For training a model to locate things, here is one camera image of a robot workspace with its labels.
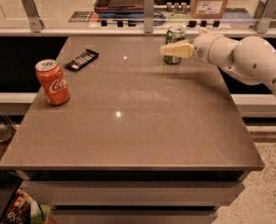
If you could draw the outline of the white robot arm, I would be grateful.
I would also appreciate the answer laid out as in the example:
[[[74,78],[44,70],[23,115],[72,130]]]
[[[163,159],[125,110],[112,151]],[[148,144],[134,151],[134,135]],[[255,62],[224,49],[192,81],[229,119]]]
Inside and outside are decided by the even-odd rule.
[[[192,43],[183,40],[159,50],[166,56],[193,56],[202,63],[213,64],[246,85],[264,84],[276,97],[276,49],[260,36],[238,41],[201,29]]]

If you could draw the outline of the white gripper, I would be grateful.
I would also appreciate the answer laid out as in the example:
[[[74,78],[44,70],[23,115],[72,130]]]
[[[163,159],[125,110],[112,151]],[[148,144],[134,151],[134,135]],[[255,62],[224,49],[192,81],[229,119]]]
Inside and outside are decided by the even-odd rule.
[[[236,45],[234,39],[200,28],[200,35],[194,39],[193,45],[184,40],[163,45],[159,51],[162,55],[179,58],[189,58],[193,54],[200,62],[229,67],[234,64],[233,50]]]

